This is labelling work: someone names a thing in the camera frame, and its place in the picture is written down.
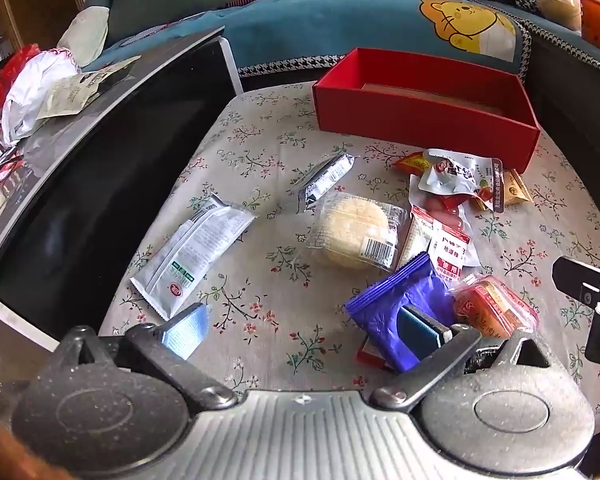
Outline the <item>blue snack packet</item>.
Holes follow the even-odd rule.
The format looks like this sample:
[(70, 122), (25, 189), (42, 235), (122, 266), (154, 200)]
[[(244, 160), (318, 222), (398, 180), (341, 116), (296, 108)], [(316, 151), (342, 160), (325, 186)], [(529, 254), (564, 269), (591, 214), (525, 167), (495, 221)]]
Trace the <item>blue snack packet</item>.
[(454, 297), (421, 252), (346, 304), (388, 366), (406, 372), (451, 339)]

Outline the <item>red mooncake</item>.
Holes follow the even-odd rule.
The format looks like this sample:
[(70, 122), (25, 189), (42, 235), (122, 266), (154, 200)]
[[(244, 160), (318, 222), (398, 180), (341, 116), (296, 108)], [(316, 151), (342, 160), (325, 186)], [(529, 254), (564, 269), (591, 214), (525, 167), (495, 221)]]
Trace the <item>red mooncake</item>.
[(486, 337), (508, 338), (518, 328), (536, 330), (539, 315), (493, 275), (471, 274), (453, 289), (458, 322)]

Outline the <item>white long snack packet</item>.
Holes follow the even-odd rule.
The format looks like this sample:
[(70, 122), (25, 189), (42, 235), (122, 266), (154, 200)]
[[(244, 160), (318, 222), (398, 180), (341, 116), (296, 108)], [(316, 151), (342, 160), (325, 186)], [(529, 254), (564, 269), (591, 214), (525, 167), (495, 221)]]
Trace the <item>white long snack packet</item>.
[(249, 209), (209, 195), (162, 248), (131, 278), (160, 318), (180, 312), (215, 261), (256, 220)]

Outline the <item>red white spicy strip packet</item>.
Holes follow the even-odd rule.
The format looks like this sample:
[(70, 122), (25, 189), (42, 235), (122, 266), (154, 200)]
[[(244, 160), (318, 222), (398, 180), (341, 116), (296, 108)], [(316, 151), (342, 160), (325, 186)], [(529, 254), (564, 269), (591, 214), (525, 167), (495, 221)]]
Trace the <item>red white spicy strip packet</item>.
[(398, 260), (398, 269), (424, 252), (448, 285), (462, 279), (470, 237), (435, 219), (425, 209), (411, 206), (411, 222)]

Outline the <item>gold foil snack packet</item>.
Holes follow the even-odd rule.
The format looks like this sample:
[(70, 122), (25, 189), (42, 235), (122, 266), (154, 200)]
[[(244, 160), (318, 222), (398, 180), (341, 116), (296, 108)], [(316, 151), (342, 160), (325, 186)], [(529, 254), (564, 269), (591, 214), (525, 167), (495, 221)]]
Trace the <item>gold foil snack packet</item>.
[(515, 169), (494, 174), (489, 167), (481, 168), (477, 194), (470, 199), (480, 210), (503, 212), (506, 207), (532, 203), (532, 196)]

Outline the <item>round pastry clear wrapper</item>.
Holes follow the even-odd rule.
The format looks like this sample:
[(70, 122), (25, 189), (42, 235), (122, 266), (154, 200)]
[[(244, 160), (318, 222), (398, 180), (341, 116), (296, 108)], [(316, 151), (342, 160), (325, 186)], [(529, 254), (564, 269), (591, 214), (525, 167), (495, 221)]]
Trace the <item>round pastry clear wrapper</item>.
[(330, 191), (318, 204), (306, 250), (318, 261), (343, 269), (391, 271), (406, 216), (400, 206)]

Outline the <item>white duck snack pouch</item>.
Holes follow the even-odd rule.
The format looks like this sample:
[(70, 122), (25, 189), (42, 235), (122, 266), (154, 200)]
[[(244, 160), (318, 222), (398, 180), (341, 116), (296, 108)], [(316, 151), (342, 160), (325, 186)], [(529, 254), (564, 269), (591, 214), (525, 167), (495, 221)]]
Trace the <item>white duck snack pouch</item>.
[(504, 211), (504, 167), (501, 159), (430, 148), (424, 153), (430, 163), (418, 188), (439, 196), (476, 198), (486, 208)]

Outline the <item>Kaprons wafer packet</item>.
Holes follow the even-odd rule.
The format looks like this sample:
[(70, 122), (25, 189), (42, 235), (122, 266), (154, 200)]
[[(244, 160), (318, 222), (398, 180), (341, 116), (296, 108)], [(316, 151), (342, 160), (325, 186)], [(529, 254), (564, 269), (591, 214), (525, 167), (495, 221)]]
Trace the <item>Kaprons wafer packet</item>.
[(286, 208), (294, 214), (312, 210), (316, 204), (353, 168), (355, 157), (348, 153), (319, 162), (291, 185)]

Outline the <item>vacuum packed pink sausages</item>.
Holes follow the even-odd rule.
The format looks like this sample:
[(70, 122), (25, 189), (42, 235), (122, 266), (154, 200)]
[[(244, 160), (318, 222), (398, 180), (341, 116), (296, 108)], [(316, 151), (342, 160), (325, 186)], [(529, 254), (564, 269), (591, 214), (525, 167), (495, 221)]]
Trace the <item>vacuum packed pink sausages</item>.
[(410, 201), (410, 204), (423, 209), (432, 218), (443, 223), (445, 226), (469, 234), (470, 224), (466, 218), (463, 206), (445, 206), (439, 195), (422, 191), (419, 188), (419, 181), (420, 177), (410, 177), (410, 188), (408, 189), (408, 200)]

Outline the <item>red yellow snack packet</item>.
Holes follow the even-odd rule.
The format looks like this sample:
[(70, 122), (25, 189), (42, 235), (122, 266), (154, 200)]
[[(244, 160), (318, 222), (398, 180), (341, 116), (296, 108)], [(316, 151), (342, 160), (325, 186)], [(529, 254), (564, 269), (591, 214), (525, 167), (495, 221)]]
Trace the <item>red yellow snack packet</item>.
[(421, 177), (430, 168), (430, 162), (423, 152), (414, 152), (397, 160), (393, 167), (404, 174)]

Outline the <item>floral tablecloth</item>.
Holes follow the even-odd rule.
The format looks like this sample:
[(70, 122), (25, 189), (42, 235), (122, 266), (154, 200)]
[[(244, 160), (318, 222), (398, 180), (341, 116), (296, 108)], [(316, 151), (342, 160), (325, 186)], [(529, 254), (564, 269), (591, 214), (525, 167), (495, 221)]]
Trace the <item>floral tablecloth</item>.
[[(210, 308), (195, 363), (236, 392), (372, 390), (386, 374), (356, 357), (365, 335), (346, 305), (382, 279), (394, 239), (408, 229), (410, 179), (396, 162), (411, 152), (322, 131), (307, 83), (231, 100), (138, 245), (100, 330), (117, 335), (158, 321), (131, 278), (154, 270), (170, 238), (216, 197), (251, 212), (253, 222), (186, 292)], [(593, 315), (552, 281), (561, 256), (600, 268), (600, 212), (549, 136), (522, 178), (530, 203), (465, 212), (479, 270), (538, 312), (600, 427), (600, 364), (585, 356)]]

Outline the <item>red cardboard box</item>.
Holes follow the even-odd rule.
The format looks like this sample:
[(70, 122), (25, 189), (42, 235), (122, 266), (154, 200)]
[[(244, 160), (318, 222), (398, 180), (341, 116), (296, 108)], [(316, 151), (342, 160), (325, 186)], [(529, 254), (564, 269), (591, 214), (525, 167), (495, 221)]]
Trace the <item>red cardboard box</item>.
[(498, 158), (519, 172), (540, 136), (517, 75), (454, 58), (356, 48), (313, 97), (323, 131)]

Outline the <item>paper packet on table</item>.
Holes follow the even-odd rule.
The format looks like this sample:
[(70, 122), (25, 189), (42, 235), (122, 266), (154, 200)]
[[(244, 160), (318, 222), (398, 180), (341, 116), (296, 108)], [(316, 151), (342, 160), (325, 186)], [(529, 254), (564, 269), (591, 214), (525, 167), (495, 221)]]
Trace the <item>paper packet on table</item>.
[(140, 55), (110, 64), (94, 72), (84, 72), (56, 81), (47, 90), (37, 120), (79, 114), (99, 92), (100, 85), (112, 75), (126, 70), (140, 59)]

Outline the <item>white red plastic bag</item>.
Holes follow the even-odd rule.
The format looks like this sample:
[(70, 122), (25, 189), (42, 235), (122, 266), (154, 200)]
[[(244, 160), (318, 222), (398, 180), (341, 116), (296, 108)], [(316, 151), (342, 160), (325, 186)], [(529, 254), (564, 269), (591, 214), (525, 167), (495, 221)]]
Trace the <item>white red plastic bag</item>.
[(28, 44), (10, 58), (0, 73), (0, 121), (3, 143), (30, 136), (46, 93), (57, 81), (81, 73), (68, 49), (41, 51)]

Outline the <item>blue lion sofa cover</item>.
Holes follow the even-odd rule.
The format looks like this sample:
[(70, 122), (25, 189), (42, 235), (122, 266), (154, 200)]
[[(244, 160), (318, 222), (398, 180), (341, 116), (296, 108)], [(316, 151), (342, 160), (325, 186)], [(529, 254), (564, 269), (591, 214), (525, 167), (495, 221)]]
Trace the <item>blue lion sofa cover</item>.
[(472, 32), (454, 24), (452, 2), (256, 0), (143, 28), (114, 42), (90, 66), (98, 70), (176, 38), (222, 29), (243, 77), (329, 68), (355, 48), (456, 58), (524, 76), (535, 39), (600, 72), (600, 49), (576, 32), (504, 4), (456, 0), (462, 15), (493, 22)]

